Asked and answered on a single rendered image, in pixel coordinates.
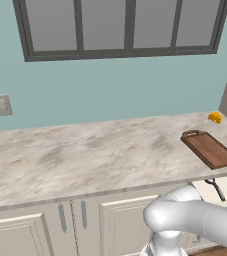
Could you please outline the brown wooden cutting board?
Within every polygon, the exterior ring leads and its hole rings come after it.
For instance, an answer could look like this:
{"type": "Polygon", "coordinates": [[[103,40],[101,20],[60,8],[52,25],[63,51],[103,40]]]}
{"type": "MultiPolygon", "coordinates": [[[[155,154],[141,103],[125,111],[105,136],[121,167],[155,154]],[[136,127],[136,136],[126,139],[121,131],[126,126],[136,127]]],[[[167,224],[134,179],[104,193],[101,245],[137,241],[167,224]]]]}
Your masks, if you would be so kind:
{"type": "Polygon", "coordinates": [[[208,132],[190,130],[182,133],[186,144],[211,170],[227,167],[227,147],[208,132]]]}

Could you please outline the open cream drawer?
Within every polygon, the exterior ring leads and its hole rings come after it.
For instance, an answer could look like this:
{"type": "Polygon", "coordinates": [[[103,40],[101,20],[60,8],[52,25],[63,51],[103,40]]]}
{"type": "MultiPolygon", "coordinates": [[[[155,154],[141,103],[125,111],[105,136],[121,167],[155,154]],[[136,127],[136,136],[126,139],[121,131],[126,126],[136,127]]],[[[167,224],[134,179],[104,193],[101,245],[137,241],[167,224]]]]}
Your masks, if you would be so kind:
{"type": "Polygon", "coordinates": [[[208,182],[193,181],[192,185],[198,190],[204,201],[227,207],[227,176],[209,179],[208,182]]]}

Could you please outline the cream cupboard door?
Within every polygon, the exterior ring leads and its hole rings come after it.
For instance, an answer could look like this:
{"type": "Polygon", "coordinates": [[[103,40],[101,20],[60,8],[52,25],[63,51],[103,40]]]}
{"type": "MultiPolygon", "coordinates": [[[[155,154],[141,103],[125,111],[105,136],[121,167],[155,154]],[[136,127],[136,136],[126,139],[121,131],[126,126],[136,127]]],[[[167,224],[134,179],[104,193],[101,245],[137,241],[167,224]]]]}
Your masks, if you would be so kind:
{"type": "Polygon", "coordinates": [[[73,201],[79,256],[138,256],[149,242],[144,208],[180,184],[127,191],[73,201]],[[82,225],[81,201],[86,202],[87,228],[82,225]]]}
{"type": "Polygon", "coordinates": [[[66,233],[59,203],[0,209],[0,256],[77,256],[70,206],[62,204],[66,233]]]}

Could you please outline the grey framed window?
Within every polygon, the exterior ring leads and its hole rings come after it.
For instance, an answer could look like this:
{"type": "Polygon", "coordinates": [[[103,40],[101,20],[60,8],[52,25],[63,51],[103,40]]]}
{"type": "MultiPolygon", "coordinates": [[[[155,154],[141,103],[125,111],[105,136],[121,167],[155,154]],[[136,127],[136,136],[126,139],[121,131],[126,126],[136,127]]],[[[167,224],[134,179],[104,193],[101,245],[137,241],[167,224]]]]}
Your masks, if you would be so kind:
{"type": "Polygon", "coordinates": [[[215,54],[227,0],[13,0],[24,59],[215,54]]]}

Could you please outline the yellow cheese wedge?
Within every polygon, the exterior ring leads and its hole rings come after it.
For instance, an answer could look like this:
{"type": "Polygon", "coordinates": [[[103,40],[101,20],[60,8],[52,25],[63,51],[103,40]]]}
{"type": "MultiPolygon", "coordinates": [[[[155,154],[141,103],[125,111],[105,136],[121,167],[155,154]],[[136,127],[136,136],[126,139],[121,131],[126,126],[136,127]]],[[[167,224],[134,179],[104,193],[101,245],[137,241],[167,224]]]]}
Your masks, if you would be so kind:
{"type": "Polygon", "coordinates": [[[211,112],[208,115],[208,119],[218,124],[220,124],[222,120],[221,114],[219,112],[211,112]]]}

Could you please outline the black handled peeler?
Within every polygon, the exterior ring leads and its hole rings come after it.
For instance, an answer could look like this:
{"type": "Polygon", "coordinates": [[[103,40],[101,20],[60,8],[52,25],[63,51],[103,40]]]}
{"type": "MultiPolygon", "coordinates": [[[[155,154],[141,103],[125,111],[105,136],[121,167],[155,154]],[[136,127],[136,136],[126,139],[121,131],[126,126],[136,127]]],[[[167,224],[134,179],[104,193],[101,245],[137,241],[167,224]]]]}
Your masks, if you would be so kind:
{"type": "Polygon", "coordinates": [[[220,197],[221,201],[223,201],[223,202],[226,201],[226,198],[225,198],[222,190],[220,189],[220,187],[217,185],[215,178],[212,178],[210,180],[209,179],[205,179],[204,181],[207,184],[212,185],[215,188],[215,190],[216,190],[218,196],[220,197]]]}

